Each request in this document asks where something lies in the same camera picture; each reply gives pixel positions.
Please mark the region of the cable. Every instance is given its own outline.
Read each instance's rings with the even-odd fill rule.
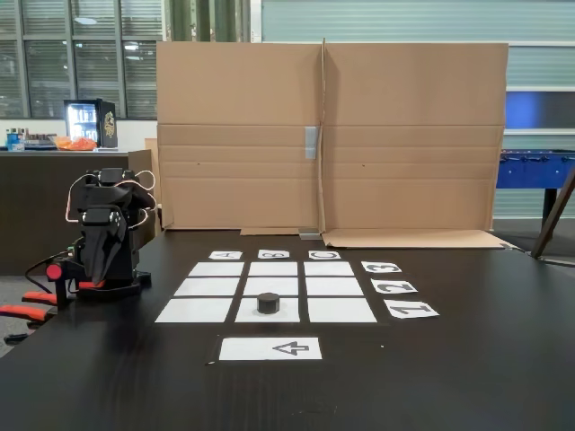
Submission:
[[[69,223],[78,223],[77,220],[71,220],[70,217],[70,197],[72,195],[72,188],[76,185],[76,183],[81,180],[82,178],[85,177],[94,177],[95,179],[98,179],[98,177],[96,177],[93,173],[86,173],[85,175],[82,175],[80,178],[78,178],[76,181],[74,181],[74,183],[70,186],[70,190],[68,191],[68,203],[66,204],[66,221]]]
[[[151,189],[145,188],[145,187],[144,187],[143,185],[141,185],[139,182],[134,181],[134,180],[124,180],[124,181],[120,181],[120,182],[114,184],[114,187],[118,187],[118,186],[120,186],[120,185],[122,185],[122,184],[127,184],[127,183],[134,183],[134,184],[136,184],[137,186],[139,186],[139,187],[141,187],[142,189],[144,189],[145,191],[151,190]],[[153,208],[148,207],[148,208],[146,208],[146,209],[150,209],[150,210],[152,210],[152,211],[155,211],[155,209],[158,207],[158,203],[155,201],[154,195],[152,195],[152,194],[149,193],[149,192],[148,192],[147,195],[148,195],[150,198],[152,198],[152,200],[154,201],[154,207],[153,207]]]
[[[68,293],[71,294],[71,295],[74,295],[74,294],[77,294],[77,293],[78,293],[78,290],[77,290],[77,289],[76,289],[74,292],[72,292],[72,291],[70,290],[70,287],[72,286],[72,282],[73,282],[73,281],[74,281],[73,278],[70,278],[70,280],[68,281]]]
[[[44,260],[41,260],[38,263],[35,263],[34,265],[32,265],[31,267],[29,267],[28,269],[26,269],[26,272],[24,273],[24,276],[26,277],[26,279],[28,281],[30,281],[32,284],[36,285],[37,287],[39,287],[40,289],[42,289],[44,292],[51,294],[52,292],[45,287],[42,283],[39,283],[38,281],[34,280],[33,278],[30,277],[30,273],[36,269],[37,267],[39,267],[40,265],[48,262],[49,260],[52,260],[54,258],[57,258],[58,256],[62,256],[63,254],[68,254],[68,251],[61,251],[60,253],[54,254],[52,256],[50,256],[49,258],[45,258]]]
[[[129,227],[129,229],[134,229],[136,226],[140,226],[141,224],[145,223],[147,218],[149,217],[147,211],[145,211],[145,209],[140,208],[140,211],[144,211],[144,220],[142,220],[141,222],[138,222],[136,224],[133,224]]]
[[[136,174],[136,176],[139,176],[141,173],[149,173],[150,175],[152,175],[152,186],[149,189],[146,189],[147,191],[152,190],[155,187],[155,175],[152,171],[140,171]]]

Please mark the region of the black cylinder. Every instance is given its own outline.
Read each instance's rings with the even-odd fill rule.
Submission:
[[[258,295],[258,312],[261,314],[273,314],[279,311],[279,295],[268,292]]]

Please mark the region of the wooden leg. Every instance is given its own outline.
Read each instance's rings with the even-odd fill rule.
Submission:
[[[555,226],[559,222],[559,219],[561,218],[561,214],[563,213],[563,210],[565,209],[567,202],[569,202],[569,198],[571,197],[573,189],[575,189],[575,168],[571,169],[569,177],[565,181],[565,184],[563,184],[561,193],[559,193],[559,197],[555,201],[555,205],[553,205],[553,208],[549,213],[547,220],[545,220],[543,229],[541,230],[541,233],[539,233],[539,236],[535,241],[535,246],[531,251],[531,256],[533,258],[539,259],[543,254],[545,246],[547,245],[549,240],[551,240],[553,236],[553,230],[555,229]]]

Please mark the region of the glass fridge door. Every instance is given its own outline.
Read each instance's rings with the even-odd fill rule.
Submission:
[[[98,114],[91,103],[70,103],[67,109],[70,137],[88,137],[98,142]]]

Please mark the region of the black table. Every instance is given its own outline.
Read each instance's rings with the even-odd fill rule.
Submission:
[[[141,253],[154,283],[141,297],[73,303],[0,360],[2,429],[573,428],[575,288],[520,251],[340,250],[377,324],[155,323],[211,251],[242,250],[249,262],[258,249],[287,250],[303,262],[323,248],[236,232],[161,235]],[[389,277],[419,292],[390,299],[440,316],[391,317],[361,259],[397,264],[403,273]],[[225,337],[263,334],[319,337],[323,360],[218,361]]]

